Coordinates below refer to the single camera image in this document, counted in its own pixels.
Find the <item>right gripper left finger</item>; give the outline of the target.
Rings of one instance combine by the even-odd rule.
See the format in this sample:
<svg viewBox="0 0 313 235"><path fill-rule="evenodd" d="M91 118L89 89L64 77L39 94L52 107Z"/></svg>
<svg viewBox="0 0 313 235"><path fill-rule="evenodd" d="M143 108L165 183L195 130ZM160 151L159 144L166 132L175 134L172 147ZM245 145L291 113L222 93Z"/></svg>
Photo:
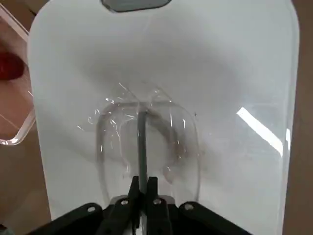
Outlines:
<svg viewBox="0 0 313 235"><path fill-rule="evenodd" d="M134 176L128 195L103 209L86 203L29 232L30 235L122 235L132 220L140 197L139 177Z"/></svg>

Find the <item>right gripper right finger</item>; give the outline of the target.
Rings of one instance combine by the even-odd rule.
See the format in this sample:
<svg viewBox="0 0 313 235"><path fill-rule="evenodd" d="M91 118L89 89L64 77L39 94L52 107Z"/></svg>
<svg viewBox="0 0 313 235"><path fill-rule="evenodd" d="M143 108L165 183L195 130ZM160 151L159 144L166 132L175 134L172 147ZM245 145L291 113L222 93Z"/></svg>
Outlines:
<svg viewBox="0 0 313 235"><path fill-rule="evenodd" d="M149 177L146 194L148 235L248 235L248 231L195 201L180 206L158 194L157 177Z"/></svg>

